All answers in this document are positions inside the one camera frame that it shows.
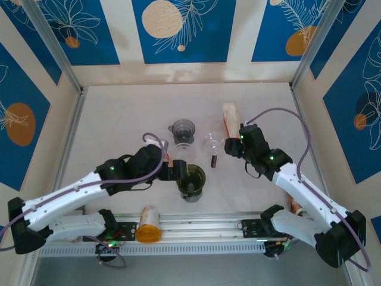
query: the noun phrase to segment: purple cable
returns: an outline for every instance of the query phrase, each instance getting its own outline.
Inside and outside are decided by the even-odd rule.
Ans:
[[[286,108],[282,108],[282,107],[275,107],[275,108],[269,108],[263,112],[261,112],[260,114],[258,114],[257,116],[255,116],[253,119],[249,120],[247,122],[247,124],[250,124],[251,122],[253,122],[254,120],[258,119],[259,117],[261,117],[262,115],[270,112],[270,111],[275,111],[275,110],[280,110],[280,111],[285,111],[285,112],[288,112],[288,113],[291,113],[292,115],[296,116],[300,122],[302,123],[303,127],[304,127],[304,130],[307,134],[307,147],[302,155],[302,157],[300,158],[298,164],[296,165],[296,172],[298,174],[298,178],[299,180],[303,183],[303,185],[308,188],[316,197],[318,197],[329,209],[335,209],[324,197],[322,197],[317,191],[315,191],[309,184],[307,184],[306,182],[304,182],[304,180],[302,180],[302,174],[301,174],[301,166],[302,166],[302,162],[304,160],[304,158],[307,156],[308,154],[308,151],[310,150],[311,148],[311,132],[310,132],[310,129],[308,128],[306,122],[304,121],[304,119],[296,112],[293,112],[292,110],[288,110]],[[366,261],[366,264],[367,264],[367,268],[359,265],[356,261],[353,261],[352,259],[348,259],[351,263],[353,263],[356,267],[358,267],[359,269],[361,269],[362,271],[365,271],[365,272],[370,272],[371,271],[371,264],[370,264],[370,259],[368,257],[368,253],[366,252],[365,250],[365,247],[363,246],[363,244],[361,243],[358,235],[355,233],[355,231],[353,230],[353,228],[351,227],[351,225],[344,219],[344,217],[338,213],[337,211],[334,211],[333,212],[343,223],[344,225],[349,229],[350,233],[352,234],[352,236],[354,237],[356,243],[358,244],[364,258],[365,258],[365,261]]]
[[[92,240],[94,240],[94,241],[96,241],[96,242],[102,244],[102,245],[103,245],[104,247],[106,247],[107,249],[110,249],[110,250],[112,251],[112,253],[114,253],[117,257],[119,257],[120,260],[123,262],[123,265],[122,265],[122,266],[116,266],[116,265],[111,265],[111,264],[108,264],[108,263],[104,263],[104,262],[101,260],[101,253],[102,253],[102,251],[100,251],[100,252],[98,253],[98,255],[96,256],[96,258],[98,259],[100,265],[104,265],[104,266],[106,266],[106,267],[114,268],[114,269],[119,269],[119,270],[122,270],[122,269],[124,269],[124,268],[127,267],[126,260],[125,260],[125,259],[123,258],[123,256],[120,255],[120,253],[117,252],[115,249],[113,249],[112,247],[108,246],[108,244],[104,243],[103,241],[97,239],[97,237],[89,237],[89,236],[88,236],[88,238],[90,238],[90,239],[92,239]]]
[[[161,158],[160,158],[160,162],[158,163],[157,167],[149,174],[145,175],[145,176],[142,176],[140,178],[136,178],[136,179],[131,179],[131,180],[104,180],[104,181],[96,181],[96,182],[90,182],[90,183],[86,183],[86,184],[83,184],[83,185],[79,185],[75,188],[71,188],[71,189],[67,189],[66,191],[63,191],[57,195],[54,195],[53,197],[51,198],[48,198],[46,200],[44,200],[43,202],[41,203],[38,203],[36,204],[35,206],[35,209],[38,209],[39,207],[42,207],[43,205],[47,204],[47,203],[50,203],[51,201],[54,201],[55,199],[57,198],[60,198],[64,195],[67,195],[73,191],[77,191],[78,189],[82,189],[82,188],[86,188],[88,186],[94,186],[94,185],[99,185],[99,184],[129,184],[129,183],[137,183],[137,182],[141,182],[141,181],[144,181],[145,179],[148,179],[150,178],[151,176],[153,176],[154,174],[156,174],[160,168],[161,168],[161,165],[163,165],[163,161],[164,161],[164,157],[165,157],[165,151],[164,151],[164,147],[163,147],[163,144],[161,143],[159,137],[157,137],[155,134],[153,133],[144,133],[143,134],[143,141],[146,142],[146,137],[147,136],[152,136],[155,138],[156,141],[158,141],[159,145],[160,145],[160,149],[161,149]],[[20,213],[18,216],[16,216],[13,220],[11,220],[10,222],[8,222],[4,228],[0,231],[0,237],[2,237],[4,234],[5,234],[5,231],[10,228],[14,223],[16,223],[19,219],[25,217],[27,214],[29,214],[30,212],[32,212],[33,209],[28,209],[26,210],[25,212],[23,213]],[[109,248],[113,253],[115,253],[116,251],[114,251],[114,249],[112,247],[109,247],[106,243],[102,245],[106,246],[107,248]],[[6,248],[0,248],[0,252],[2,251],[8,251],[8,250],[12,250],[14,249],[14,246],[11,246],[11,247],[6,247]],[[126,264],[125,262],[123,263],[124,266],[113,266],[113,265],[108,265],[106,263],[103,263],[102,265],[108,265],[110,267],[113,267],[113,268],[120,268],[120,267],[126,267]]]

